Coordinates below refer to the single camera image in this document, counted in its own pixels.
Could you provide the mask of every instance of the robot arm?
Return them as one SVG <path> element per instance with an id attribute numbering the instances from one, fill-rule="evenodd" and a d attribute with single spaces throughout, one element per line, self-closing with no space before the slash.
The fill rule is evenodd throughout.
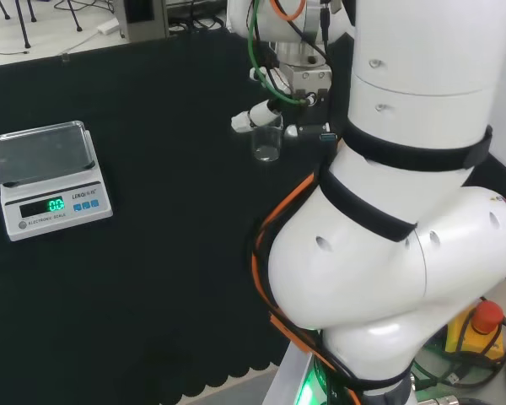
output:
<path id="1" fill-rule="evenodd" d="M 311 50 L 269 1 L 255 1 L 261 38 L 283 41 L 276 54 L 288 77 L 317 68 L 303 64 Z M 229 4 L 243 35 L 249 1 Z M 318 7 L 308 0 L 296 25 L 306 31 Z M 330 41 L 351 32 L 338 14 L 345 21 L 332 15 Z M 320 42 L 318 25 L 310 31 Z M 267 271 L 294 325 L 323 330 L 326 348 L 358 378 L 385 381 L 506 277 L 505 200 L 460 188 L 491 142 L 506 0 L 358 0 L 355 33 L 349 109 L 340 111 L 346 144 L 277 235 Z M 285 55 L 284 41 L 298 45 Z M 304 83 L 289 82 L 298 95 Z M 364 401 L 384 403 L 374 397 L 401 386 L 366 391 Z M 416 403 L 403 397 L 398 405 Z"/>
<path id="2" fill-rule="evenodd" d="M 339 8 L 329 8 L 328 3 L 322 4 L 321 0 L 303 0 L 303 11 L 290 22 L 283 20 L 274 11 L 274 8 L 280 6 L 285 11 L 299 11 L 301 1 L 275 0 L 275 3 L 279 2 L 275 6 L 268 1 L 262 1 L 258 3 L 258 8 L 254 7 L 257 3 L 248 0 L 231 1 L 228 21 L 233 32 L 247 38 L 250 36 L 250 28 L 253 28 L 250 24 L 256 10 L 259 36 L 262 41 L 271 42 L 279 66 L 277 75 L 267 72 L 271 71 L 271 67 L 261 67 L 256 76 L 261 76 L 259 79 L 266 87 L 273 87 L 294 100 L 304 101 L 302 107 L 314 107 L 302 108 L 297 125 L 288 128 L 289 133 L 322 134 L 329 128 L 327 109 L 330 105 L 328 95 L 332 74 L 330 63 L 326 60 L 325 44 L 335 41 L 345 33 L 353 35 L 354 28 L 340 3 Z M 251 111 L 244 111 L 233 118 L 231 124 L 236 132 L 244 132 L 247 129 L 241 124 Z"/>

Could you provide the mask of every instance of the white floor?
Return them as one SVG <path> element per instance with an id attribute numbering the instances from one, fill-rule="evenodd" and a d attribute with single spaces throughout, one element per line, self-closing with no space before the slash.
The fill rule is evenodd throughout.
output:
<path id="1" fill-rule="evenodd" d="M 126 39 L 120 37 L 119 32 L 110 35 L 97 34 L 98 25 L 113 18 L 113 14 L 107 10 L 87 7 L 77 12 L 78 22 L 83 28 L 82 32 L 77 32 L 71 12 L 53 8 L 58 0 L 50 2 L 32 0 L 37 18 L 36 23 L 30 21 L 30 11 L 26 0 L 20 0 L 28 39 L 32 45 L 30 49 L 25 50 L 15 1 L 2 0 L 2 2 L 11 19 L 4 19 L 0 9 L 0 52 L 28 51 L 29 53 L 27 55 L 0 55 L 0 65 L 42 57 L 54 57 L 86 40 L 85 43 L 68 52 L 74 53 L 127 43 Z"/>

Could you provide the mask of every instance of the green light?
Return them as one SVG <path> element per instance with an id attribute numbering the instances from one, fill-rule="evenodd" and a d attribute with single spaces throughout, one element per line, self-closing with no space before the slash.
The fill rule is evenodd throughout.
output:
<path id="1" fill-rule="evenodd" d="M 61 197 L 55 198 L 47 202 L 47 212 L 59 211 L 64 209 L 65 206 L 66 204 L 64 204 L 64 200 Z"/>
<path id="2" fill-rule="evenodd" d="M 313 399 L 313 390 L 311 389 L 310 385 L 305 385 L 302 388 L 302 392 L 300 392 L 300 397 L 298 399 L 298 402 L 296 405 L 310 405 Z"/>
<path id="3" fill-rule="evenodd" d="M 302 385 L 296 405 L 320 405 L 315 395 L 315 391 L 318 395 L 318 390 L 315 389 L 318 385 L 315 369 L 313 368 Z"/>

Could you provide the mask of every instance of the clear plastic cup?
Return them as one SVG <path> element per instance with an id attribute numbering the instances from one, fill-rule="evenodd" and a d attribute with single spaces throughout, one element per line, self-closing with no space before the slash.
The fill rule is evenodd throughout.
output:
<path id="1" fill-rule="evenodd" d="M 251 148 L 255 159 L 273 162 L 279 158 L 283 136 L 283 118 L 279 116 L 268 125 L 255 127 L 251 132 Z"/>

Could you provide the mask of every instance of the green cable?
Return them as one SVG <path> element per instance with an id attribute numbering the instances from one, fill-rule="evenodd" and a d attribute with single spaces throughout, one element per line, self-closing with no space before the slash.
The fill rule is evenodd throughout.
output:
<path id="1" fill-rule="evenodd" d="M 253 68 L 255 68 L 256 75 L 259 77 L 259 79 L 262 81 L 262 83 L 266 86 L 266 88 L 271 93 L 273 93 L 276 97 L 278 97 L 278 99 L 286 101 L 289 104 L 294 104 L 294 105 L 305 104 L 306 103 L 305 100 L 291 99 L 290 97 L 287 97 L 286 95 L 281 94 L 277 90 L 275 90 L 272 87 L 272 85 L 268 83 L 268 81 L 264 77 L 264 74 L 262 74 L 262 72 L 259 68 L 259 64 L 256 62 L 255 53 L 253 53 L 253 31 L 255 30 L 256 14 L 259 10 L 260 1 L 261 0 L 255 0 L 255 3 L 253 5 L 253 15 L 251 16 L 251 21 L 250 21 L 250 33 L 247 37 L 247 50 L 250 54 L 251 64 L 253 65 Z"/>

